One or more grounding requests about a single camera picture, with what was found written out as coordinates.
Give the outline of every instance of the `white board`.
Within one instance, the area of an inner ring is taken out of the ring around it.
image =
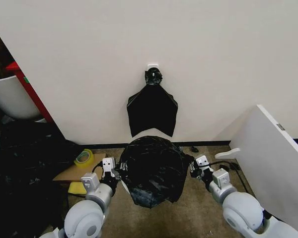
[[[298,145],[257,105],[229,145],[256,198],[298,230]]]

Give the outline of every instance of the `white wall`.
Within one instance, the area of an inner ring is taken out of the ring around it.
[[[298,138],[298,0],[0,0],[0,35],[77,143],[132,140],[150,62],[179,104],[173,141],[230,140],[255,104]]]

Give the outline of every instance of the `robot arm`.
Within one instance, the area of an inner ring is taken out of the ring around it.
[[[87,173],[81,181],[87,191],[86,200],[75,204],[67,213],[64,228],[56,228],[40,238],[99,238],[108,214],[108,206],[114,195],[119,177],[114,174],[115,160],[104,158],[103,176],[98,180],[96,173]]]
[[[246,238],[298,238],[298,232],[288,224],[271,216],[264,218],[264,209],[255,197],[246,192],[237,192],[224,169],[213,171],[206,156],[201,156],[190,165],[191,177],[202,180],[214,200],[222,205],[226,222]],[[264,232],[255,231],[264,225]]]

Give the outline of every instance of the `cardboard sheet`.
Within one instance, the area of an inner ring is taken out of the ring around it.
[[[69,167],[67,170],[64,170],[60,174],[58,174],[53,181],[59,181],[59,182],[79,182],[80,178],[86,174],[92,171],[92,169],[97,165],[103,158],[106,157],[106,154],[94,154],[94,162],[86,166],[84,168],[80,168],[76,166],[73,162],[73,165]],[[102,176],[102,168],[97,167],[96,168],[96,174],[99,179],[101,179]]]

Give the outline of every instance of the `white plastic bracket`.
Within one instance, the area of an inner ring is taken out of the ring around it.
[[[217,160],[222,160],[222,159],[235,159],[236,155],[240,152],[239,148],[234,148],[231,149],[230,151],[227,152],[222,152],[222,153],[218,153],[215,155],[215,158]]]
[[[110,172],[110,176],[114,177],[114,173],[112,170],[115,168],[115,158],[114,157],[109,157],[109,158],[104,158],[103,159],[103,177],[105,177],[105,172]]]
[[[158,63],[149,63],[147,65],[146,71],[148,71],[150,68],[159,68],[159,64]]]

